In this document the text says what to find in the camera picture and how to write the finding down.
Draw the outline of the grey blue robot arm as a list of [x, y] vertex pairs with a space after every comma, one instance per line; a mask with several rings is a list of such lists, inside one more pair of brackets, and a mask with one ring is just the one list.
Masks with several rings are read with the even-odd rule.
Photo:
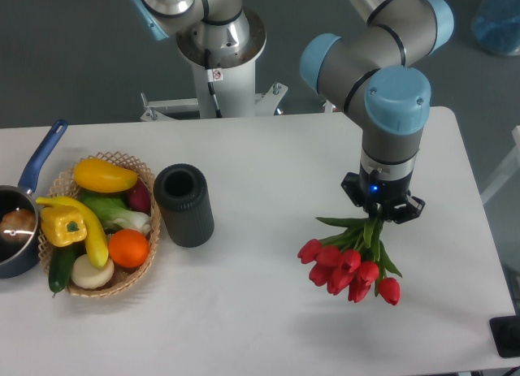
[[[362, 130], [358, 173], [342, 188], [370, 217], [405, 223], [423, 211], [410, 181], [431, 86], [414, 69], [453, 33], [444, 0], [349, 0], [368, 27], [348, 44], [325, 33], [301, 55], [302, 79]], [[191, 64], [203, 118], [255, 114], [255, 63], [267, 42], [243, 0], [131, 0], [157, 40], [174, 38]]]

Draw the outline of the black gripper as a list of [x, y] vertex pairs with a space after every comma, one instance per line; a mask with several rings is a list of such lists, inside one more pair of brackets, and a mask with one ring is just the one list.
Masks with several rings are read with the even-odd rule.
[[378, 171], [360, 171], [359, 174], [349, 172], [341, 182], [341, 187], [351, 202], [363, 208], [370, 218], [378, 217], [397, 224], [418, 218], [425, 201], [411, 195], [412, 174], [397, 180], [383, 180], [379, 176]]

